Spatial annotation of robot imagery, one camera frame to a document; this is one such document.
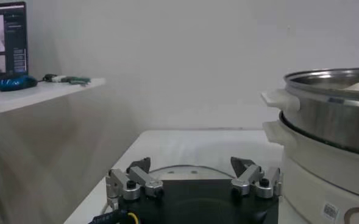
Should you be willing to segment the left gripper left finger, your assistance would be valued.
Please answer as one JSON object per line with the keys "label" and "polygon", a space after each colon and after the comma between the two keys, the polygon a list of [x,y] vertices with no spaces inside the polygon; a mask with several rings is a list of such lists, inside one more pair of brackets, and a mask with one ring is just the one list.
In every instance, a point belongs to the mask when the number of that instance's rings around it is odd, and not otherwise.
{"label": "left gripper left finger", "polygon": [[137,201],[141,194],[147,198],[161,199],[164,195],[163,181],[149,174],[150,157],[133,161],[129,167],[110,169],[105,176],[107,204],[111,209],[119,209],[119,201]]}

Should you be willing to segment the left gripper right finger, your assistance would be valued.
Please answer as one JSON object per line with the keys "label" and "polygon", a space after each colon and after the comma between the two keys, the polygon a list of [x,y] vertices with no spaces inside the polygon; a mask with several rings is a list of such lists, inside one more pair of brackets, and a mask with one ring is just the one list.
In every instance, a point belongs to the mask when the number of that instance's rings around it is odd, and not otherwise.
{"label": "left gripper right finger", "polygon": [[252,191],[262,199],[281,196],[282,173],[279,167],[264,170],[250,159],[237,157],[231,157],[230,162],[236,175],[230,182],[235,197],[245,197]]}

